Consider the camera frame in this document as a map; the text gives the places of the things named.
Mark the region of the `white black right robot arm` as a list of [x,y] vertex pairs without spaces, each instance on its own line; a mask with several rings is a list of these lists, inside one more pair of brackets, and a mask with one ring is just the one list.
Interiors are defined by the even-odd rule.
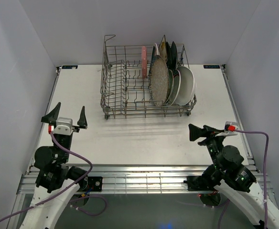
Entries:
[[207,125],[199,128],[188,125],[191,142],[199,138],[205,146],[212,164],[200,176],[187,176],[184,181],[189,191],[219,191],[234,203],[257,229],[279,229],[279,209],[268,198],[267,176],[263,173],[263,186],[255,175],[243,165],[244,158],[237,147],[223,145],[226,137],[242,133],[238,124],[226,122],[224,129]]

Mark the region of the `white oval plate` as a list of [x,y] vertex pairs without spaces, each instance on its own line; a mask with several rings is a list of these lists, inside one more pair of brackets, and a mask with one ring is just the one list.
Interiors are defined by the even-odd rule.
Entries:
[[184,66],[179,66],[177,70],[180,72],[180,90],[175,102],[178,105],[187,105],[195,95],[196,82],[193,72]]

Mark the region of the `grey wire dish rack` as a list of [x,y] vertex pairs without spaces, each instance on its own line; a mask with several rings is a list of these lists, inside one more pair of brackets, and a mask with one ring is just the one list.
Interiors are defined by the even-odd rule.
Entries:
[[[152,115],[190,115],[197,103],[194,98],[184,106],[174,102],[155,106],[149,89],[149,70],[151,65],[151,52],[154,44],[148,45],[111,45],[114,35],[104,36],[103,63],[100,85],[100,105],[105,119],[123,116],[147,117]],[[147,47],[147,78],[142,78],[141,47]],[[185,47],[176,44],[177,66],[189,68]]]

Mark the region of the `white plate steam logo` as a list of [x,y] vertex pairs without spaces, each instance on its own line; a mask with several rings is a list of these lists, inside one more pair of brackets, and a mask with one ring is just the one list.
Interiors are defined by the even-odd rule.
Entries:
[[153,60],[153,58],[157,55],[160,55],[159,47],[158,47],[157,43],[154,43],[152,52],[151,52],[151,60]]

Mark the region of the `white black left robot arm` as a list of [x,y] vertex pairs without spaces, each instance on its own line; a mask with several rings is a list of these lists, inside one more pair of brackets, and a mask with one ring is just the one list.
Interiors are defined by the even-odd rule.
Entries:
[[71,118],[59,116],[60,107],[58,103],[41,118],[42,123],[48,124],[53,144],[41,146],[34,153],[34,167],[39,169],[39,174],[29,210],[20,226],[22,229],[53,229],[71,197],[88,185],[89,171],[66,165],[70,155],[88,161],[71,151],[73,134],[87,129],[85,108],[73,125]]

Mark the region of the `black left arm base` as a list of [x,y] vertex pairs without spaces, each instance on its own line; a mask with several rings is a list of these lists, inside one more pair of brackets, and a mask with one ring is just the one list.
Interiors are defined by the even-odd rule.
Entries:
[[81,185],[83,192],[101,192],[103,186],[103,177],[85,177]]

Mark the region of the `cream floral square plate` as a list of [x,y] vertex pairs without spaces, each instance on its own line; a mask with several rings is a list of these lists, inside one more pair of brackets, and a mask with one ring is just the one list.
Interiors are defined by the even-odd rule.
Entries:
[[163,38],[161,40],[161,43],[159,45],[159,53],[160,56],[167,62],[167,50],[166,50],[166,36],[163,35]]

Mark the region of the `white plate green red rim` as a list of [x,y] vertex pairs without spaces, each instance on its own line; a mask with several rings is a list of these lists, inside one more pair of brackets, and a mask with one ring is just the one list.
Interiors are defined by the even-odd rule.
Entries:
[[177,99],[181,86],[181,74],[179,70],[173,71],[173,90],[169,98],[170,105],[173,105]]

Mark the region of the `black floral square plate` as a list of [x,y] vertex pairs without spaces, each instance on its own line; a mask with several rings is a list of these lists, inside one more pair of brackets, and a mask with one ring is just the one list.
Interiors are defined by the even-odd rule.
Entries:
[[166,42],[166,54],[167,54],[167,67],[168,69],[172,69],[172,54],[171,54],[171,48],[168,42]]

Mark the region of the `mint green flower plate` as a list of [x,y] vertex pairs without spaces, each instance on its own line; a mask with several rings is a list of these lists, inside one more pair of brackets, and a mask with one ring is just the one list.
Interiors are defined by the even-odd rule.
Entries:
[[166,104],[169,102],[169,99],[170,99],[170,95],[172,93],[172,90],[173,90],[173,73],[172,73],[172,70],[168,69],[168,73],[169,73],[169,89],[168,89],[168,92],[167,92],[167,100],[166,100]]

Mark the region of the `pink dotted scalloped plate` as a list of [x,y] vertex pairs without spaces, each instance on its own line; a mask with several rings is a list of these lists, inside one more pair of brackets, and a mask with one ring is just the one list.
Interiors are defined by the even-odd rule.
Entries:
[[147,47],[141,47],[141,70],[142,70],[142,78],[147,78]]

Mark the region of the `speckled brown round plate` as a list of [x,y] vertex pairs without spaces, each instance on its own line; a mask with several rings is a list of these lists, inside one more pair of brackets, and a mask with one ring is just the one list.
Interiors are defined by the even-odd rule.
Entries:
[[166,62],[160,55],[155,55],[151,61],[149,89],[154,105],[163,106],[169,91],[169,72]]

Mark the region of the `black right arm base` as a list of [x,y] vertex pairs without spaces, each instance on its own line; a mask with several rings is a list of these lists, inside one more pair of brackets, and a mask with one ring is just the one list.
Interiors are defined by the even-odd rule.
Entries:
[[220,184],[203,176],[187,176],[183,182],[187,185],[188,191],[214,191],[214,187]]

